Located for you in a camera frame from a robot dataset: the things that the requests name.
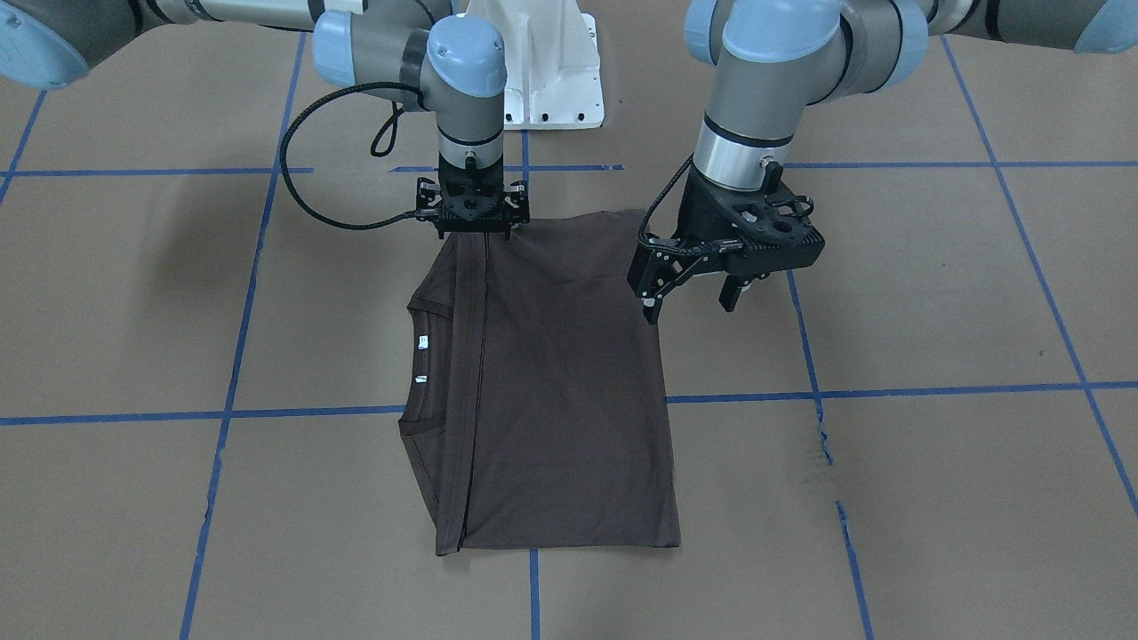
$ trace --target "folded t-shirt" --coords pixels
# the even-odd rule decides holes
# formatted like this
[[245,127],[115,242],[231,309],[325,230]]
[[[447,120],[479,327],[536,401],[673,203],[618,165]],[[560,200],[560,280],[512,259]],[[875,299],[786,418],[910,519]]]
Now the folded t-shirt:
[[439,556],[679,544],[659,338],[625,281],[641,216],[443,245],[399,420]]

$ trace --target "brown floor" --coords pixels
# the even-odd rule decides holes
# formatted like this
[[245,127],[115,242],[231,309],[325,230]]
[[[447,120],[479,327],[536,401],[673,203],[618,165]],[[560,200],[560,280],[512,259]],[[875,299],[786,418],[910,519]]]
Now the brown floor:
[[[536,216],[644,206],[691,153],[712,69],[667,5],[583,3],[608,120],[509,134]],[[1136,81],[1138,50],[954,36],[811,107],[819,262],[665,307],[684,545],[438,559],[395,426],[438,241],[280,188],[311,42],[166,27],[0,80],[0,638],[1132,638]],[[434,124],[373,161],[387,109],[298,136],[319,207],[410,208]]]

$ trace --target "floor tile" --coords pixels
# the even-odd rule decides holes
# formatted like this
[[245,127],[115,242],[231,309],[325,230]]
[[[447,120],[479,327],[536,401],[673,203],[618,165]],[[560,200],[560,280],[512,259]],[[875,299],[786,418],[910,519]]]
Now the floor tile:
[[[415,174],[302,175],[318,211],[374,221],[414,206]],[[237,407],[402,404],[413,352],[407,302],[438,254],[435,229],[414,220],[345,231],[277,194]]]
[[1124,638],[1138,520],[1080,392],[826,402],[875,637]]
[[17,178],[0,415],[221,409],[267,181]]
[[[300,76],[297,81],[292,117],[340,89],[325,82],[312,61],[312,39],[308,39]],[[436,166],[438,164],[438,129],[435,115],[407,113],[399,118],[395,150],[387,158],[373,158],[369,153],[376,133],[391,115],[388,100],[368,95],[345,96],[328,102],[297,130],[289,150],[294,166],[313,166],[318,172],[373,170],[387,172],[397,166]],[[509,149],[508,162],[518,163],[518,147]]]
[[1133,485],[1138,482],[1138,389],[1096,391],[1095,400]]
[[0,77],[0,171],[8,171],[40,92]]
[[1138,169],[1006,169],[1087,375],[1138,379]]
[[543,550],[542,638],[860,638],[814,405],[670,416],[681,547]]
[[232,424],[195,640],[528,637],[528,552],[435,557],[395,421]]
[[216,421],[0,428],[0,637],[176,638]]
[[1075,55],[950,39],[996,157],[1136,161],[1138,50]]
[[48,96],[20,167],[271,166],[296,47],[254,25],[143,34]]
[[[791,162],[988,162],[945,49],[933,39],[916,73],[879,92],[807,107]],[[793,172],[787,171],[787,180]]]
[[798,278],[822,388],[1077,379],[995,172],[803,178],[827,241]]
[[809,392],[798,315],[783,273],[756,282],[733,313],[723,276],[696,278],[665,300],[660,352],[669,395]]

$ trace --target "blue tape line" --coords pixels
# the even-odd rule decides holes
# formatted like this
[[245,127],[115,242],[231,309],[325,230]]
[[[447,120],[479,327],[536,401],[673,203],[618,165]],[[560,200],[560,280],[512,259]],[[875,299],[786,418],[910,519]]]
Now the blue tape line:
[[193,569],[190,572],[190,588],[185,593],[185,610],[182,613],[182,629],[179,640],[189,640],[190,626],[193,624],[193,608],[198,601],[198,588],[201,584],[201,567],[206,560],[206,544],[209,542],[209,525],[213,524],[213,509],[217,501],[217,484],[221,482],[221,453],[229,440],[229,418],[223,418],[217,432],[217,448],[214,450],[213,469],[209,471],[209,490],[206,492],[206,514],[198,532],[198,545],[193,552]]
[[1047,167],[1059,167],[1059,169],[1080,169],[1080,167],[1125,167],[1125,166],[1138,166],[1138,161],[1046,161],[1046,162],[1000,162],[1000,166],[1007,166],[1013,169],[1030,167],[1030,169],[1047,169]]
[[529,638],[542,640],[542,598],[537,549],[529,550]]
[[[304,48],[307,41],[306,33],[302,33],[296,46],[296,58],[292,63],[292,77],[289,80],[288,98],[284,100],[284,114],[281,116],[278,141],[284,137],[288,128],[289,116],[292,114],[292,100],[296,97],[296,85],[300,79],[300,61],[304,59]],[[249,335],[249,319],[253,315],[253,301],[257,292],[257,269],[261,264],[261,252],[265,247],[265,230],[269,228],[269,218],[272,213],[273,200],[277,194],[277,180],[280,178],[280,161],[273,161],[273,173],[269,180],[269,190],[265,195],[265,207],[261,216],[261,230],[257,236],[257,248],[253,254],[253,269],[249,273],[249,287],[245,296],[245,311],[241,315],[241,329],[237,338],[237,348],[233,353],[233,371],[230,377],[229,392],[225,396],[225,411],[233,410],[233,401],[237,397],[237,383],[241,372],[241,360],[245,356],[245,343]],[[225,442],[229,438],[230,418],[222,418],[221,428],[217,432],[217,448],[214,451],[214,466],[209,475],[209,491],[206,493],[206,514],[201,523],[201,531],[198,534],[198,548],[193,558],[193,569],[190,574],[190,588],[185,594],[185,612],[182,615],[182,630],[180,640],[189,640],[190,627],[193,624],[193,608],[197,605],[198,586],[201,582],[201,567],[205,564],[206,545],[209,542],[209,526],[213,524],[213,510],[217,499],[217,485],[221,481],[222,451],[225,450]]]
[[[1090,383],[1094,389],[1138,389],[1138,380],[1115,380]],[[852,391],[819,391],[823,400],[858,399],[858,397],[924,397],[946,395],[983,395],[1082,391],[1080,383],[1052,383],[1038,385],[991,385],[959,387],[917,387],[917,388],[879,388]],[[783,402],[814,400],[813,391],[783,393],[728,393],[716,395],[673,395],[668,404],[716,404],[729,402]],[[91,413],[75,416],[18,416],[0,418],[0,426],[31,425],[80,425],[92,422],[162,422],[175,420],[206,420],[231,418],[303,418],[312,416],[373,416],[382,413],[402,413],[402,404],[380,404],[369,407],[297,407],[291,409],[234,409],[232,411],[171,411],[157,413]]]
[[999,393],[1040,393],[1059,391],[1082,391],[1081,383],[1054,383],[1040,385],[989,385],[963,387],[882,388],[858,391],[824,391],[825,400],[852,397],[922,397],[932,395],[984,395]]
[[842,525],[842,538],[846,540],[846,557],[849,559],[850,575],[853,577],[853,592],[857,593],[857,608],[861,614],[861,631],[865,633],[865,640],[873,640],[873,622],[869,618],[869,605],[865,598],[865,585],[861,583],[861,568],[857,563],[857,550],[850,538],[849,517],[840,501],[835,504],[838,506],[838,520]]
[[105,422],[166,422],[174,420],[217,420],[224,411],[174,411],[164,413],[100,413],[89,416],[27,416],[0,418],[0,427],[28,425],[89,425]]
[[[1095,169],[1138,166],[1138,161],[1045,161],[1000,162],[1014,169]],[[990,169],[991,162],[789,162],[786,169]],[[520,172],[523,165],[506,165],[505,171]],[[531,164],[529,171],[605,172],[625,171],[622,164]],[[389,173],[430,173],[438,167],[427,165],[396,166]]]
[[530,171],[624,171],[622,164],[533,164]]
[[[151,175],[271,175],[274,167],[218,167],[218,169],[67,169],[46,171],[17,171],[18,178],[105,178]],[[311,166],[289,169],[292,173],[314,173]]]
[[806,358],[806,372],[810,377],[810,394],[814,396],[814,412],[818,415],[818,437],[822,443],[822,454],[826,463],[833,465],[834,457],[830,452],[830,434],[826,433],[826,410],[822,405],[822,391],[818,388],[818,375],[814,368],[814,355],[810,352],[810,338],[806,333],[806,317],[802,314],[802,302],[798,297],[798,285],[794,272],[786,272],[786,285],[790,287],[790,300],[798,315],[798,333],[802,339],[802,356]]
[[16,153],[11,156],[11,164],[8,165],[8,173],[5,174],[3,182],[0,182],[0,204],[3,204],[3,199],[8,195],[8,187],[16,178],[16,167],[19,166],[19,158],[24,157],[24,149],[27,148],[27,139],[32,137],[32,128],[35,126],[36,118],[40,117],[40,109],[43,108],[43,100],[47,97],[47,91],[40,91],[40,96],[35,99],[35,105],[32,107],[32,113],[27,116],[24,133],[20,134],[19,145],[16,147]]
[[810,400],[810,392],[787,393],[726,393],[718,395],[670,395],[668,404],[712,404],[720,402],[777,402],[785,400]]
[[1036,249],[1031,245],[1031,238],[1028,236],[1028,229],[1023,224],[1023,219],[1020,215],[1020,208],[1015,204],[1015,198],[1012,196],[1012,189],[1007,184],[1007,179],[1004,177],[1004,171],[996,159],[996,151],[992,148],[991,141],[988,139],[988,132],[984,129],[984,124],[980,118],[980,112],[976,109],[975,101],[972,99],[972,93],[968,91],[968,85],[964,81],[964,74],[960,73],[960,67],[956,64],[956,56],[953,55],[953,48],[948,44],[948,39],[943,35],[940,36],[941,44],[945,47],[945,52],[948,55],[948,63],[953,67],[953,73],[956,74],[956,82],[960,85],[960,91],[964,93],[964,99],[968,104],[968,110],[972,112],[972,118],[976,123],[976,130],[980,132],[980,138],[984,142],[984,148],[988,150],[988,157],[991,159],[992,169],[996,170],[996,177],[999,179],[1000,188],[1004,190],[1004,198],[1007,200],[1007,206],[1012,211],[1012,218],[1015,220],[1015,227],[1020,232],[1020,238],[1023,240],[1023,246],[1028,251],[1028,257],[1031,260],[1031,268],[1036,271],[1036,278],[1039,279],[1039,286],[1044,289],[1044,297],[1047,298],[1047,305],[1052,310],[1052,315],[1055,318],[1055,323],[1058,326],[1059,335],[1063,337],[1063,344],[1066,345],[1067,354],[1071,356],[1071,364],[1074,366],[1075,374],[1079,376],[1079,381],[1082,385],[1082,389],[1087,395],[1087,403],[1090,405],[1091,413],[1095,416],[1095,421],[1098,424],[1098,430],[1103,436],[1103,441],[1106,443],[1106,449],[1111,453],[1111,459],[1114,462],[1114,469],[1119,474],[1119,479],[1122,481],[1122,486],[1125,490],[1127,498],[1130,500],[1130,508],[1138,517],[1138,495],[1135,493],[1133,483],[1130,482],[1130,474],[1127,473],[1125,466],[1122,463],[1122,457],[1119,456],[1119,450],[1114,444],[1114,437],[1111,435],[1111,429],[1106,426],[1106,420],[1103,418],[1102,411],[1098,409],[1098,401],[1095,400],[1095,393],[1091,391],[1090,384],[1087,380],[1087,372],[1083,370],[1082,362],[1079,360],[1079,354],[1075,353],[1074,342],[1071,339],[1071,334],[1067,331],[1066,323],[1063,321],[1063,314],[1059,313],[1058,304],[1055,302],[1055,296],[1052,294],[1052,287],[1047,284],[1047,278],[1044,276],[1044,270],[1039,264],[1039,259],[1036,255]]
[[403,404],[377,407],[319,407],[298,409],[238,409],[230,412],[233,418],[311,418],[314,416],[377,416],[380,413],[403,413]]
[[1090,383],[1092,389],[1132,389],[1138,388],[1138,381],[1122,380],[1114,383]]
[[[506,172],[518,173],[526,172],[527,166],[529,171],[563,171],[563,172],[604,172],[604,171],[624,171],[625,165],[622,164],[508,164],[503,167]],[[396,166],[395,169],[388,171],[388,173],[434,173],[437,172],[437,166]]]

